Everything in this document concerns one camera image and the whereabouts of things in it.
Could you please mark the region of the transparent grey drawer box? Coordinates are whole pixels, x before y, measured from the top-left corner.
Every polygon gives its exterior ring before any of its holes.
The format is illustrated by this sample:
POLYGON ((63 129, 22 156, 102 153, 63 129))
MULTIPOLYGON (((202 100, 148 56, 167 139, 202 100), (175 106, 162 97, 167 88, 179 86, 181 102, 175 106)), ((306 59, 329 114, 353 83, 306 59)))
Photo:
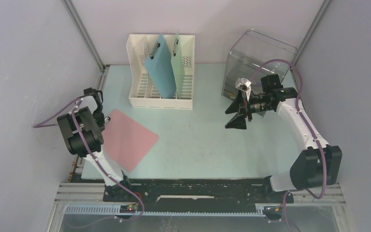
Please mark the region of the transparent grey drawer box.
MULTIPOLYGON (((282 81, 296 54, 297 49, 287 43, 254 30, 246 31, 228 54, 222 95, 233 101, 239 91, 236 80, 246 78, 251 81, 251 94, 271 93, 275 97, 276 110, 281 102, 295 101, 297 91, 284 87, 282 81)), ((244 112, 242 93, 239 111, 232 114, 244 112)))

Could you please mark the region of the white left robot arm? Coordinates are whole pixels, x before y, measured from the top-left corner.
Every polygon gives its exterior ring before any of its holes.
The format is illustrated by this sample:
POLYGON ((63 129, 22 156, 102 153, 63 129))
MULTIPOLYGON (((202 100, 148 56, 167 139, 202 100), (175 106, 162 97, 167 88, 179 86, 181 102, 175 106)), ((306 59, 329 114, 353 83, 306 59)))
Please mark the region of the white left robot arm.
POLYGON ((106 118, 103 114, 103 93, 94 88, 84 89, 84 94, 71 102, 70 112, 57 117, 57 124, 68 151, 92 164, 105 183, 110 197, 128 201, 133 196, 129 178, 103 151, 106 118))

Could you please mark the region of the pink paper sheet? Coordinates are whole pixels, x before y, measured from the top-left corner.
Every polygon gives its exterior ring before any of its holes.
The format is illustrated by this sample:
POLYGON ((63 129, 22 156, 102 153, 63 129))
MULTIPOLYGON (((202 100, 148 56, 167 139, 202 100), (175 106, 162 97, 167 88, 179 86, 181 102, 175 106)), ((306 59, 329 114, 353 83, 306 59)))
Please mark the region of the pink paper sheet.
POLYGON ((117 109, 102 132, 104 152, 121 168, 132 172, 151 150, 158 135, 117 109))

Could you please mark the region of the blue clipboard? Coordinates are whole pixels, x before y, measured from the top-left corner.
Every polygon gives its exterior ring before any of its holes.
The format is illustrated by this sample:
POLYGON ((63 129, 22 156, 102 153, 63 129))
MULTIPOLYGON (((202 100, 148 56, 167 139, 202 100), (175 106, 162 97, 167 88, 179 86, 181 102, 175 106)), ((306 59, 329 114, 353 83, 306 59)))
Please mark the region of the blue clipboard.
POLYGON ((164 99, 171 99, 176 94, 176 83, 171 64, 171 53, 168 44, 160 34, 151 51, 146 55, 144 66, 164 99))

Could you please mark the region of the green clipboard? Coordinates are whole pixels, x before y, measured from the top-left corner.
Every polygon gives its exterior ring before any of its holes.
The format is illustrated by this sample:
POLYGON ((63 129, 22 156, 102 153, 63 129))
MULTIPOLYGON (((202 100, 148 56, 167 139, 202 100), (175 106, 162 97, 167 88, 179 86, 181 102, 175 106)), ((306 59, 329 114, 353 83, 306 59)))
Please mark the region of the green clipboard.
POLYGON ((180 45, 180 34, 176 33, 172 44, 171 65, 176 84, 176 98, 180 99, 182 96, 182 88, 185 77, 185 68, 183 64, 182 49, 180 45))

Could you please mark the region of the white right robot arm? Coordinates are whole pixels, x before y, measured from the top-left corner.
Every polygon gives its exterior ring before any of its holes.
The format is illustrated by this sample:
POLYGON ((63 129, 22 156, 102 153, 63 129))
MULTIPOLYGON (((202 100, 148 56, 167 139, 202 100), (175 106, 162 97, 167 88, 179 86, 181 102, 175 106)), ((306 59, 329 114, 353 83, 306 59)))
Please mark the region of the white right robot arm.
POLYGON ((238 78, 235 87, 238 94, 225 111, 233 118, 225 125, 226 129, 245 130, 253 114, 275 111, 289 126, 299 151, 299 156, 290 170, 283 174, 268 177, 262 188, 262 197, 274 202, 281 191, 302 190, 336 184, 342 160, 342 151, 325 140, 307 116, 298 92, 293 87, 283 87, 279 75, 272 74, 261 78, 262 93, 254 94, 251 82, 238 78))

